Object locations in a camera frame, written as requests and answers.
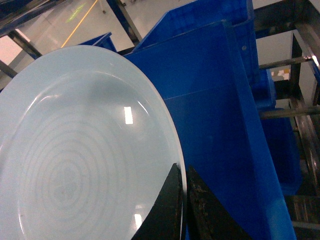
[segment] blue plastic divider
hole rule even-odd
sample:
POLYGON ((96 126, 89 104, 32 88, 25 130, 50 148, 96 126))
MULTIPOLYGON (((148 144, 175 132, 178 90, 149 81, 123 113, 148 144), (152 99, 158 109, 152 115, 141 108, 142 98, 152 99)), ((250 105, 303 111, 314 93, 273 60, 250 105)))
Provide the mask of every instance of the blue plastic divider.
POLYGON ((261 123, 282 192, 295 195, 302 176, 299 149, 290 119, 266 119, 261 123))
POLYGON ((165 13, 133 52, 205 25, 228 20, 250 84, 260 80, 252 0, 196 0, 165 13))
POLYGON ((125 57, 164 99, 186 167, 243 229, 253 239, 296 239, 234 28, 209 24, 125 57))
POLYGON ((79 45, 90 45, 90 46, 97 46, 105 49, 109 49, 113 52, 117 52, 116 47, 114 43, 111 40, 111 32, 108 32, 104 35, 97 36, 93 39, 90 39, 88 41, 85 41, 83 43, 80 43, 79 45))
POLYGON ((276 87, 269 69, 260 70, 260 82, 253 84, 251 91, 258 111, 275 108, 276 87))

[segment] white plate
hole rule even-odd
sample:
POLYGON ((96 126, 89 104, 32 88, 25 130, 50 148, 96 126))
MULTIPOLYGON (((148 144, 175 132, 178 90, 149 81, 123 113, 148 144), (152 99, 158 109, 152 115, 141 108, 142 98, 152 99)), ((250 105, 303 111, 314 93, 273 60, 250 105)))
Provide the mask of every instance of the white plate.
POLYGON ((160 95, 124 57, 92 46, 37 59, 0 94, 0 239, 131 239, 173 163, 160 95))

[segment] yellow floor line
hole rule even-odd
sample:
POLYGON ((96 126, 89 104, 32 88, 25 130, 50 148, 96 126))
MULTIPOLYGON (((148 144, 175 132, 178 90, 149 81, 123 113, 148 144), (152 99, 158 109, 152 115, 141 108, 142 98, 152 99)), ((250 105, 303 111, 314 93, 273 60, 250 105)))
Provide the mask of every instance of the yellow floor line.
POLYGON ((83 16, 83 18, 80 20, 80 22, 78 23, 78 25, 75 27, 75 29, 73 29, 73 31, 71 32, 71 34, 68 36, 68 38, 65 40, 65 42, 62 44, 61 48, 63 48, 67 42, 69 41, 69 39, 72 37, 72 35, 75 33, 75 31, 78 29, 78 27, 80 26, 80 24, 85 20, 85 18, 87 17, 87 15, 90 13, 91 9, 96 5, 96 3, 98 2, 98 0, 95 0, 95 2, 92 4, 92 6, 89 8, 89 10, 86 12, 86 14, 83 16))

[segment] metal bar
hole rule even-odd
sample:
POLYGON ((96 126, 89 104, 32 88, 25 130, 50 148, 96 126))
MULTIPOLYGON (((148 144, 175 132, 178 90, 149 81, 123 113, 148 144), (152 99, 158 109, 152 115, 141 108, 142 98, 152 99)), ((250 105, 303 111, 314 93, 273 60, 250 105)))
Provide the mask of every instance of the metal bar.
POLYGON ((272 63, 262 64, 259 66, 259 69, 273 69, 273 68, 283 67, 288 65, 301 64, 301 63, 309 62, 312 60, 313 59, 310 56, 300 56, 300 57, 287 59, 283 61, 276 61, 272 63))
POLYGON ((310 115, 310 118, 312 120, 314 129, 315 129, 315 133, 318 136, 318 139, 320 139, 320 115, 318 115, 318 114, 310 115))
POLYGON ((305 0, 303 12, 296 18, 295 27, 300 35, 297 37, 304 54, 311 56, 311 69, 320 82, 320 13, 309 0, 305 0))
POLYGON ((320 85, 317 81, 314 81, 312 90, 312 105, 316 106, 320 104, 320 85))
POLYGON ((32 0, 16 12, 0 19, 0 38, 40 14, 64 3, 66 0, 32 0))
MULTIPOLYGON (((295 35, 292 35, 292 52, 291 52, 291 58, 299 58, 302 56, 302 49, 295 37, 295 35)), ((290 81, 289 81, 289 94, 291 96, 294 96, 297 98, 299 96, 299 79, 300 79, 300 69, 301 64, 294 64, 291 66, 290 71, 290 81)))
POLYGON ((292 221, 292 225, 295 228, 320 230, 320 224, 315 224, 315 223, 292 221))
POLYGON ((112 11, 114 12, 116 18, 119 20, 126 34, 131 39, 133 45, 138 45, 138 43, 142 40, 140 33, 138 32, 134 22, 129 16, 127 10, 123 6, 120 0, 106 0, 110 5, 112 11))
POLYGON ((296 29, 295 1, 283 0, 254 10, 257 39, 296 29))
POLYGON ((0 70, 8 75, 10 78, 14 78, 17 75, 17 72, 13 70, 11 67, 6 65, 3 61, 0 60, 0 70))
POLYGON ((294 227, 297 240, 319 240, 320 230, 294 227))
POLYGON ((11 31, 8 36, 24 51, 26 51, 26 53, 29 54, 33 59, 37 59, 42 56, 42 54, 16 30, 11 31))
MULTIPOLYGON (((294 109, 305 108, 305 101, 299 91, 299 99, 291 97, 290 105, 294 109)), ((310 177, 312 178, 312 183, 315 188, 316 195, 320 196, 320 143, 318 136, 316 134, 315 127, 312 123, 310 116, 296 116, 295 118, 301 143, 306 156, 306 163, 310 177)))
POLYGON ((273 111, 262 111, 259 113, 260 119, 279 119, 279 118, 292 118, 298 116, 308 116, 320 114, 319 106, 310 106, 297 109, 280 109, 273 111))
POLYGON ((285 203, 290 214, 290 218, 296 223, 315 224, 320 227, 320 198, 316 196, 285 196, 285 203))

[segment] metal rack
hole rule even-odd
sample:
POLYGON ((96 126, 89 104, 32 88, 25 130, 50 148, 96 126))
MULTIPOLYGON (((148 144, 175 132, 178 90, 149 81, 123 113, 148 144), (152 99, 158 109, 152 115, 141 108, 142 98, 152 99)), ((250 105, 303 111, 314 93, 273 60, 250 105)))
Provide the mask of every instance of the metal rack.
MULTIPOLYGON (((58 6, 64 1, 65 0, 32 0, 27 5, 21 6, 21 8, 17 11, 12 12, 6 17, 0 19, 0 38, 3 36, 8 36, 33 59, 41 57, 42 54, 16 29, 20 25, 58 6)), ((17 72, 15 70, 13 70, 1 60, 0 70, 10 78, 13 78, 17 75, 17 72)))
POLYGON ((309 0, 283 0, 258 8, 255 33, 263 38, 292 31, 291 59, 261 65, 261 69, 291 66, 289 80, 275 82, 277 99, 289 99, 291 109, 261 113, 261 118, 294 117, 303 147, 308 195, 285 198, 298 239, 320 239, 320 13, 309 0), (299 80, 301 63, 308 62, 317 81, 313 107, 306 107, 299 80))

